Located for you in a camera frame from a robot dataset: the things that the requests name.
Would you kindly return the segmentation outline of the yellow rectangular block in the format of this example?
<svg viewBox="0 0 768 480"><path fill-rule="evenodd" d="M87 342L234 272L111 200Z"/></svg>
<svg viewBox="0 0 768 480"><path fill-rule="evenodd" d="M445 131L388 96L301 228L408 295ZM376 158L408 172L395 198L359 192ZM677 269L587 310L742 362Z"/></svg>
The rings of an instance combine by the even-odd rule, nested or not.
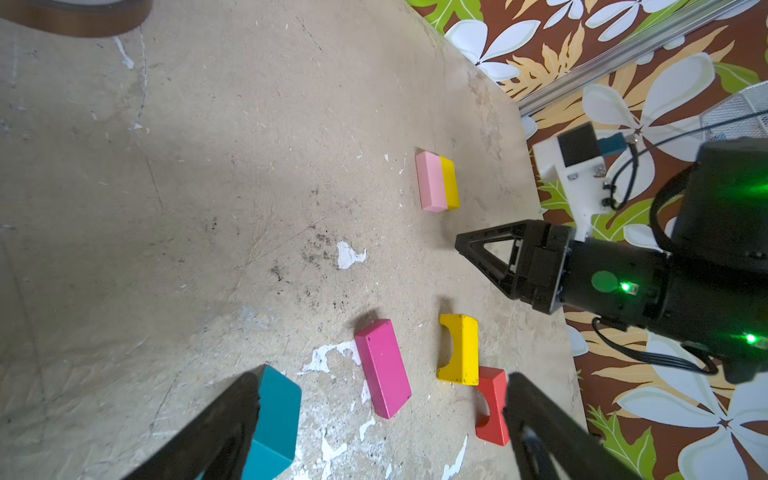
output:
<svg viewBox="0 0 768 480"><path fill-rule="evenodd" d="M448 210L456 210L460 207L455 164L452 160L440 157L443 172L443 183L446 195L446 207Z"/></svg>

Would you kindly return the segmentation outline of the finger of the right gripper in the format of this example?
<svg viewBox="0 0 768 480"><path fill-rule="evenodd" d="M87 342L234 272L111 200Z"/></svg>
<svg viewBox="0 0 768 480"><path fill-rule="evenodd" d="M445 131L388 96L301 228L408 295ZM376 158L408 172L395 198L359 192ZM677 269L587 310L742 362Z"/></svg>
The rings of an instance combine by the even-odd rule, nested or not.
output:
<svg viewBox="0 0 768 480"><path fill-rule="evenodd" d="M455 249L503 294L530 294L530 268L540 221L523 220L461 233Z"/></svg>

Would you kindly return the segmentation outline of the pink block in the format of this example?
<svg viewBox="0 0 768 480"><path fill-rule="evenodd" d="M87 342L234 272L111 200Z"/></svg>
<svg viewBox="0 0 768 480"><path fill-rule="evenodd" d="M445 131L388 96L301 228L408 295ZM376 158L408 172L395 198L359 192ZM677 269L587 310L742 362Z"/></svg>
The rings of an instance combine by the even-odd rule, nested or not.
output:
<svg viewBox="0 0 768 480"><path fill-rule="evenodd" d="M448 209L442 160L439 155L421 151L415 157L421 208L432 213Z"/></svg>

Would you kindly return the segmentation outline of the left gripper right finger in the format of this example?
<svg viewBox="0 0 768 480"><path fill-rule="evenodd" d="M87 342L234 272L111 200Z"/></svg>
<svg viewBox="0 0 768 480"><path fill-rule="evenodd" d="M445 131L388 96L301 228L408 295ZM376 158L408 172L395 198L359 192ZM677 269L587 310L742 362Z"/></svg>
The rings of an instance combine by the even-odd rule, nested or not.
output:
<svg viewBox="0 0 768 480"><path fill-rule="evenodd" d="M503 409L522 479L636 479L525 375L508 376Z"/></svg>

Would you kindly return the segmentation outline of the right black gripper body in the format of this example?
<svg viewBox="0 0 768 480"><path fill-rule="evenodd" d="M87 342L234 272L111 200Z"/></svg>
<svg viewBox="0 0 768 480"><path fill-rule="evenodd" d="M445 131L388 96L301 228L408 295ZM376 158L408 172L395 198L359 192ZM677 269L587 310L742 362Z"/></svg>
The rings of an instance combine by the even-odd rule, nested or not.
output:
<svg viewBox="0 0 768 480"><path fill-rule="evenodd" d="M512 225L509 297L550 314L568 306L612 322L648 327L661 314L666 256L609 241L574 238L574 229L544 221Z"/></svg>

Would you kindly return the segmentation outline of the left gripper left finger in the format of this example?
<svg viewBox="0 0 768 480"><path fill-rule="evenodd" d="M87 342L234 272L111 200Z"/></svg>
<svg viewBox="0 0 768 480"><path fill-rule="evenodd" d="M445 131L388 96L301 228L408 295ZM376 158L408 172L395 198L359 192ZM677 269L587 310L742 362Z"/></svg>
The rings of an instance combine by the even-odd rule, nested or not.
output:
<svg viewBox="0 0 768 480"><path fill-rule="evenodd" d="M129 479L240 479L259 417L259 378L246 372Z"/></svg>

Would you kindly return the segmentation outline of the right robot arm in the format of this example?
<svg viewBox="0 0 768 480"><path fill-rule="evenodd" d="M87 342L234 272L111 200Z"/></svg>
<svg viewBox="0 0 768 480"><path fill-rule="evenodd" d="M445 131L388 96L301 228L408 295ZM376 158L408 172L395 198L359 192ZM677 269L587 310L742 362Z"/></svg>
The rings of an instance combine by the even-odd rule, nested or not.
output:
<svg viewBox="0 0 768 480"><path fill-rule="evenodd" d="M550 314L593 314L594 328L642 328L688 359L629 350L643 363L722 374L767 369L767 143L710 141L658 192L655 249L588 238L543 220L460 234L456 250L508 298Z"/></svg>

